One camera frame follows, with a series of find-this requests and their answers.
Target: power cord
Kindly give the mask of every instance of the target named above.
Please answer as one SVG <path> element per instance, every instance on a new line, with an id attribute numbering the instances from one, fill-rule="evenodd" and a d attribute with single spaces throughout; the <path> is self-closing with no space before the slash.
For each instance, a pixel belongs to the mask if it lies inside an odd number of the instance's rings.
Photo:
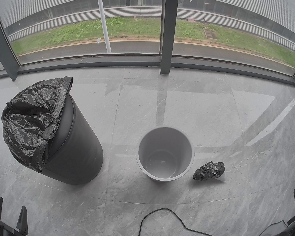
<path id="1" fill-rule="evenodd" d="M 152 213 L 154 213 L 154 212 L 156 212 L 156 211 L 159 211 L 159 210 L 169 210 L 169 211 L 171 211 L 171 212 L 172 212 L 173 214 L 175 214 L 175 216 L 180 220 L 180 222 L 181 222 L 182 225 L 185 227 L 185 229 L 187 229 L 187 230 L 189 230 L 189 231 L 192 231 L 192 232 L 195 232 L 195 233 L 199 233 L 199 234 L 204 234 L 204 235 L 207 235 L 207 236 L 212 236 L 211 234 L 206 234 L 206 233 L 203 233 L 203 232 L 199 232 L 199 231 L 196 231 L 196 230 L 192 230 L 192 229 L 187 228 L 187 227 L 185 226 L 184 222 L 182 222 L 181 218 L 179 218 L 178 215 L 177 215 L 174 211 L 172 211 L 172 210 L 170 210 L 170 209 L 168 209 L 168 208 L 160 208 L 160 209 L 154 210 L 154 211 L 150 212 L 148 215 L 146 215 L 146 216 L 142 219 L 142 221 L 141 221 L 141 225 L 140 225 L 140 230 L 139 230 L 139 235 L 138 235 L 138 236 L 140 236 L 141 229 L 142 229 L 142 224 L 143 224 L 143 221 L 145 220 L 145 218 L 146 218 L 147 216 L 149 216 L 150 214 L 152 214 Z"/>
<path id="2" fill-rule="evenodd" d="M 272 226 L 272 225 L 276 225 L 276 224 L 281 223 L 281 222 L 283 222 L 284 225 L 287 227 L 287 225 L 285 224 L 284 220 L 281 220 L 281 221 L 279 221 L 279 222 L 276 222 L 276 223 L 273 223 L 273 224 L 269 225 L 266 229 L 264 229 L 264 231 L 263 231 L 262 233 L 259 234 L 259 236 L 260 236 L 261 234 L 263 234 L 263 233 L 264 233 L 264 232 L 265 232 L 270 226 Z"/>

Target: manhole cover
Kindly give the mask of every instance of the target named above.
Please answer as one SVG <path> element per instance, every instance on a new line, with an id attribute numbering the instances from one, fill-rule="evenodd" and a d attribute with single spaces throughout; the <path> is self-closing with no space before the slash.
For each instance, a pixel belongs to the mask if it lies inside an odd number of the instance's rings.
<path id="1" fill-rule="evenodd" d="M 216 32 L 214 30 L 206 29 L 206 28 L 204 28 L 203 30 L 205 31 L 205 36 L 207 38 L 217 39 Z"/>

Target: black trash can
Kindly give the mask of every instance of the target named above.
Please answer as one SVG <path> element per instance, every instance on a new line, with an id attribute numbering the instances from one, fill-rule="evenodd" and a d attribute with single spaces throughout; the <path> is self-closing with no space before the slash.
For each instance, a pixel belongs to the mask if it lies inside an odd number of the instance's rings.
<path id="1" fill-rule="evenodd" d="M 45 161 L 38 172 L 68 184 L 87 183 L 96 177 L 102 167 L 102 146 L 69 93 L 60 117 L 54 137 L 48 140 L 44 148 L 41 157 Z M 7 142 L 6 137 L 5 141 L 13 157 L 24 166 L 33 169 L 31 164 L 26 163 L 26 157 L 25 160 L 20 158 L 11 149 L 11 141 Z"/>

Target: cable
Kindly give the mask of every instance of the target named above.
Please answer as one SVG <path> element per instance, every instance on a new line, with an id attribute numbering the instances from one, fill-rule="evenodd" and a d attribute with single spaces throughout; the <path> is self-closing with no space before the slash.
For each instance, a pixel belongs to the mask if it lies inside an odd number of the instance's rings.
<path id="1" fill-rule="evenodd" d="M 185 226 L 184 222 L 182 222 L 181 218 L 179 218 L 178 215 L 177 215 L 174 211 L 172 211 L 172 210 L 170 210 L 170 209 L 168 209 L 168 208 L 160 208 L 160 209 L 154 210 L 154 211 L 150 212 L 148 215 L 146 215 L 146 216 L 142 219 L 142 221 L 141 221 L 141 225 L 140 225 L 140 230 L 139 230 L 139 235 L 138 235 L 138 236 L 140 236 L 141 229 L 142 229 L 142 224 L 143 224 L 143 221 L 145 220 L 145 218 L 146 218 L 147 216 L 149 216 L 150 214 L 152 214 L 153 212 L 156 212 L 156 211 L 159 211 L 159 210 L 169 210 L 169 211 L 171 211 L 171 212 L 172 212 L 173 214 L 175 214 L 175 216 L 180 220 L 180 222 L 181 222 L 182 225 L 185 227 L 185 229 L 187 229 L 187 230 L 189 230 L 189 231 L 192 231 L 192 232 L 195 232 L 195 233 L 199 233 L 199 234 L 204 234 L 204 235 L 207 235 L 207 236 L 212 236 L 211 234 L 206 234 L 206 233 L 203 233 L 203 232 L 199 232 L 199 231 L 196 231 L 196 230 L 192 230 L 192 229 L 187 228 L 187 227 Z"/>
<path id="2" fill-rule="evenodd" d="M 264 232 L 265 232 L 270 226 L 272 226 L 272 225 L 276 225 L 276 224 L 281 223 L 281 222 L 283 222 L 284 225 L 287 227 L 287 225 L 285 224 L 284 220 L 281 220 L 281 221 L 279 221 L 279 222 L 277 222 L 277 223 L 273 223 L 273 224 L 269 225 L 266 229 L 264 229 L 264 231 L 263 231 L 262 233 L 259 234 L 259 236 L 260 236 L 261 234 L 263 234 L 263 233 L 264 233 Z"/>

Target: crumpled black plastic bag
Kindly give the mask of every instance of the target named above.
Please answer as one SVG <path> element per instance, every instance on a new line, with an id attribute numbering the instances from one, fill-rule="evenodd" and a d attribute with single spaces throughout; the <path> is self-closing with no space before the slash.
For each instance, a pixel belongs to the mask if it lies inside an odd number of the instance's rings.
<path id="1" fill-rule="evenodd" d="M 46 161 L 45 148 L 53 139 L 72 77 L 37 82 L 18 93 L 2 113 L 3 138 L 23 165 L 41 172 Z"/>
<path id="2" fill-rule="evenodd" d="M 197 169 L 192 176 L 194 180 L 207 180 L 210 178 L 219 178 L 225 171 L 224 163 L 213 163 L 212 161 Z"/>

